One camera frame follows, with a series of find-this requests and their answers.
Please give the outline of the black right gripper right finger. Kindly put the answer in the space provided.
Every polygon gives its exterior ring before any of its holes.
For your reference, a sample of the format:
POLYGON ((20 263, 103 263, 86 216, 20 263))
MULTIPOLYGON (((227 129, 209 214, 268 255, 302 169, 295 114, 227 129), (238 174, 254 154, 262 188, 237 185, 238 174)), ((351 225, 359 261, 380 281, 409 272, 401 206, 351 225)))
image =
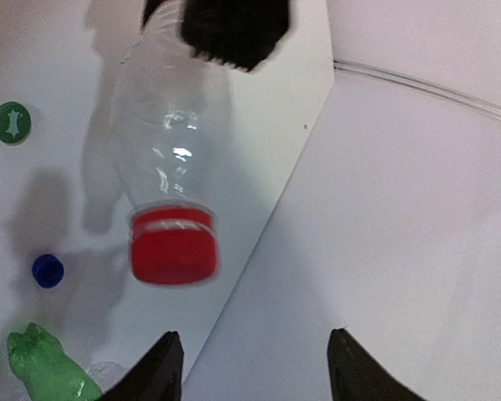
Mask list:
POLYGON ((333 400, 423 401, 397 381, 345 328, 331 331, 327 361, 333 400))

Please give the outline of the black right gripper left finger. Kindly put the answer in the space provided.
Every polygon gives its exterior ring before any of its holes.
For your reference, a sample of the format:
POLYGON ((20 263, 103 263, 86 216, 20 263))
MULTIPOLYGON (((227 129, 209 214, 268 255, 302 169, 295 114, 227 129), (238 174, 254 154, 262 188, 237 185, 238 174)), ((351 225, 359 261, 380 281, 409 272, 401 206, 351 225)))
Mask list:
POLYGON ((180 401, 183 362, 180 335, 166 332, 102 400, 180 401))

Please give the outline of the clear Pepsi bottle blue label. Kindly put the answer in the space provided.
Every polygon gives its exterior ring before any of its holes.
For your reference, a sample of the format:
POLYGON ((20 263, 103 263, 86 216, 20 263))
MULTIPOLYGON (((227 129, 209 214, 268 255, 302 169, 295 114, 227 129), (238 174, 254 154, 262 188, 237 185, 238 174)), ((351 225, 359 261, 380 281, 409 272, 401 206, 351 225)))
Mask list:
POLYGON ((103 392, 106 392, 117 384, 128 371, 128 368, 118 363, 103 361, 92 363, 87 374, 103 392))

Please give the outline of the green plastic bottle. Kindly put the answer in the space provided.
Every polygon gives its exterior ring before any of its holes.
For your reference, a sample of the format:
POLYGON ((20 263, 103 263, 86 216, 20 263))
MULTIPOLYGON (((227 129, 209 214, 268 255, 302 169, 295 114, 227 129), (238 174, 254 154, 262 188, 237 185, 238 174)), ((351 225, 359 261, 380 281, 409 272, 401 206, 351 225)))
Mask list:
POLYGON ((8 335, 7 354, 11 371, 31 400, 96 400, 103 394, 61 342, 35 322, 8 335))

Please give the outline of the blue Pepsi bottle cap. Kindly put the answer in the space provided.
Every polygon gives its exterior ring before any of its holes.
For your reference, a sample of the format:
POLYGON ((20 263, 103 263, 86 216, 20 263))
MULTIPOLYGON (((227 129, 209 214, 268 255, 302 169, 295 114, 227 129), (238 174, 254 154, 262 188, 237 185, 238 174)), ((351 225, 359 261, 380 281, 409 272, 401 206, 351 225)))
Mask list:
POLYGON ((64 277, 63 263, 52 254, 38 256, 31 268, 34 281, 44 289, 56 287, 64 277))

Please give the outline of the clear bottle red label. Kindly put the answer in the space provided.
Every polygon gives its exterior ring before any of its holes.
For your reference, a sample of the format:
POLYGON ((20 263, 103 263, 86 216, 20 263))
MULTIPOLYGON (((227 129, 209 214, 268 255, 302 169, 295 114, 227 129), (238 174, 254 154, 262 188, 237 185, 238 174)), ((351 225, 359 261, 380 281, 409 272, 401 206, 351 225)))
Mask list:
POLYGON ((134 207, 134 276, 158 286, 215 274, 215 216, 208 191, 231 136, 227 71, 193 56, 180 35, 184 4, 148 1, 122 59, 109 132, 114 165, 134 207))

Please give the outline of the green bottle cap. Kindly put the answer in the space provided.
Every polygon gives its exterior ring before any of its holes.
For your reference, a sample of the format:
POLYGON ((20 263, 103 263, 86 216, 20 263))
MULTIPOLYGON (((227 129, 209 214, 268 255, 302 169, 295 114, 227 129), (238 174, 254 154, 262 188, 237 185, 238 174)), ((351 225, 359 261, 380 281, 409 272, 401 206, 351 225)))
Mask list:
POLYGON ((31 114, 20 103, 9 101, 0 105, 0 142, 20 145, 32 128, 31 114))

